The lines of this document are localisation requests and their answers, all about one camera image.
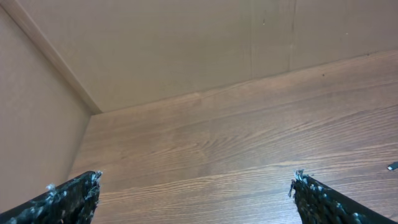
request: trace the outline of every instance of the small black object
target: small black object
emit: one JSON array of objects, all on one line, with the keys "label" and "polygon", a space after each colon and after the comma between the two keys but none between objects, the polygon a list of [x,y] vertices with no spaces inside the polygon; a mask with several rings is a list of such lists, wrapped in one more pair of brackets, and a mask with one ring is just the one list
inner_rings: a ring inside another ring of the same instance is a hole
[{"label": "small black object", "polygon": [[295,173],[289,195],[294,189],[294,201],[303,224],[397,224],[325,184]]},{"label": "small black object", "polygon": [[88,171],[0,214],[0,224],[91,223],[100,196],[101,171]]},{"label": "small black object", "polygon": [[389,169],[389,170],[395,170],[396,168],[398,168],[398,162],[394,162],[394,163],[390,164],[389,166],[387,166],[387,169]]}]

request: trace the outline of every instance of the wall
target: wall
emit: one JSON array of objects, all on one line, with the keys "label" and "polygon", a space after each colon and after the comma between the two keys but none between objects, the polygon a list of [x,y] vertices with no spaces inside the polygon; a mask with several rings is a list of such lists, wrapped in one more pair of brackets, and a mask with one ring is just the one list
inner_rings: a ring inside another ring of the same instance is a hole
[{"label": "wall", "polygon": [[0,212],[67,179],[86,106],[0,7]]},{"label": "wall", "polygon": [[398,46],[396,0],[18,3],[101,111]]}]

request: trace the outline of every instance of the wooden surface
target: wooden surface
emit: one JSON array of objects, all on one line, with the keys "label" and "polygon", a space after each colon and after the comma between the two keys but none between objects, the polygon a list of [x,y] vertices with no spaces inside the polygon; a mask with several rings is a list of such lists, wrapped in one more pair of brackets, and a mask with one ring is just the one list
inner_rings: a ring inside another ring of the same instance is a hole
[{"label": "wooden surface", "polygon": [[300,223],[295,169],[398,221],[398,51],[91,118],[95,223]]},{"label": "wooden surface", "polygon": [[5,2],[105,112],[398,47],[396,0]]},{"label": "wooden surface", "polygon": [[70,91],[77,94],[83,102],[89,107],[93,114],[101,113],[91,96],[86,92],[71,68],[65,63],[62,56],[54,49],[49,40],[37,27],[35,22],[16,0],[2,0],[0,6],[12,17],[14,22],[21,28],[33,44],[44,54],[45,58],[58,70],[57,78],[65,79],[65,86]]},{"label": "wooden surface", "polygon": [[67,180],[90,111],[0,7],[0,213]]}]

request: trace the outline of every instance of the beige panel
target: beige panel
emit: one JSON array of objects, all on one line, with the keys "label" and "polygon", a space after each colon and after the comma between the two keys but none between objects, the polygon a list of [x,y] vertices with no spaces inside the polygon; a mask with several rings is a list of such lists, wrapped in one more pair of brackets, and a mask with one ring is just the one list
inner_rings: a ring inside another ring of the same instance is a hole
[{"label": "beige panel", "polygon": [[289,69],[295,0],[252,0],[252,74],[264,77]]},{"label": "beige panel", "polygon": [[103,111],[251,78],[249,1],[20,2]]},{"label": "beige panel", "polygon": [[297,0],[291,70],[398,47],[398,1]]},{"label": "beige panel", "polygon": [[65,181],[90,117],[0,7],[0,212]]}]

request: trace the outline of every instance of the wooden floor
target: wooden floor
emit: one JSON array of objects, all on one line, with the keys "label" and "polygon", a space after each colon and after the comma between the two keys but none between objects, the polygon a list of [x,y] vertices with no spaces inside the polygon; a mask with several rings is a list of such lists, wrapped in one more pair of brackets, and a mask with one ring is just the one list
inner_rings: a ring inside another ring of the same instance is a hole
[{"label": "wooden floor", "polygon": [[95,223],[300,223],[295,169],[398,221],[398,51],[91,118]]}]

